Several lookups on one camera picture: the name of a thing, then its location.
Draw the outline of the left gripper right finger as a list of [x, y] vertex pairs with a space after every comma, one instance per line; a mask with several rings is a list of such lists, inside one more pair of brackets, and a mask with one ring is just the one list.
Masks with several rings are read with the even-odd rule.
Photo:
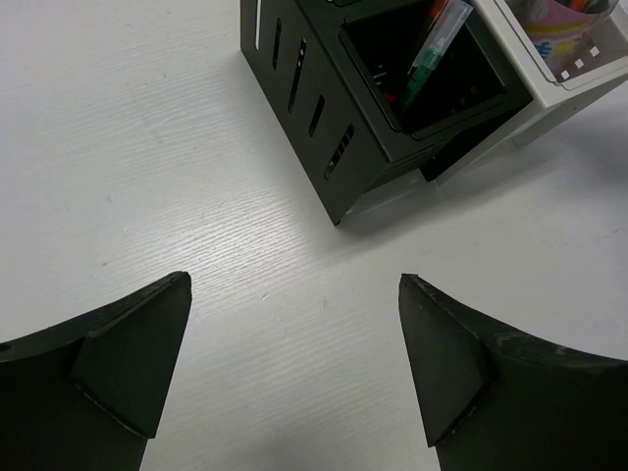
[[444, 470], [623, 470], [627, 364], [525, 333], [405, 274], [398, 311]]

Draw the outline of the green pen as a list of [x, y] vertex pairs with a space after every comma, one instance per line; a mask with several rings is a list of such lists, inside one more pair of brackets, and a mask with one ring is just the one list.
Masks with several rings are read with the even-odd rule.
[[465, 25], [473, 9], [470, 1], [447, 1], [440, 17], [413, 61], [414, 68], [405, 89], [396, 99], [396, 109], [401, 116], [408, 113], [428, 78]]

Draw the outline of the black pen holder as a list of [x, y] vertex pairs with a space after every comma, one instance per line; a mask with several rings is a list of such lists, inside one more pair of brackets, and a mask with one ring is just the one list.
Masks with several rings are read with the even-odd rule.
[[532, 99], [473, 12], [411, 109], [391, 103], [395, 69], [426, 1], [243, 1], [240, 49], [329, 218], [409, 172], [433, 180]]

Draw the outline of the pink glue tube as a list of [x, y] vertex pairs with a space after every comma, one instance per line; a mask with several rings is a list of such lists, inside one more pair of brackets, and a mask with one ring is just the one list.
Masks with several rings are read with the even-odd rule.
[[616, 8], [618, 1], [507, 1], [549, 69], [561, 77], [587, 35]]

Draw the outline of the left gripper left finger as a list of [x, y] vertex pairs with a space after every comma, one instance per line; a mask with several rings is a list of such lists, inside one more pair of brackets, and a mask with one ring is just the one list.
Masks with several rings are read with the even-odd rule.
[[174, 272], [1, 345], [4, 470], [137, 470], [155, 438], [191, 308]]

